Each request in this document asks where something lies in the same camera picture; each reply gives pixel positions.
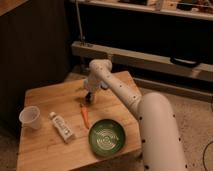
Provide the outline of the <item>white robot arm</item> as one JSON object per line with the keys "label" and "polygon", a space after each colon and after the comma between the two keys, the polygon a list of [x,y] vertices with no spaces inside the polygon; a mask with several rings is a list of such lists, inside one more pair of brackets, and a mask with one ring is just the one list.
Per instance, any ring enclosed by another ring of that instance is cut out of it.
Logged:
{"label": "white robot arm", "polygon": [[85,89],[94,94],[104,83],[139,121],[146,171],[188,171],[177,120],[170,101],[161,93],[141,95],[111,73],[112,62],[94,59]]}

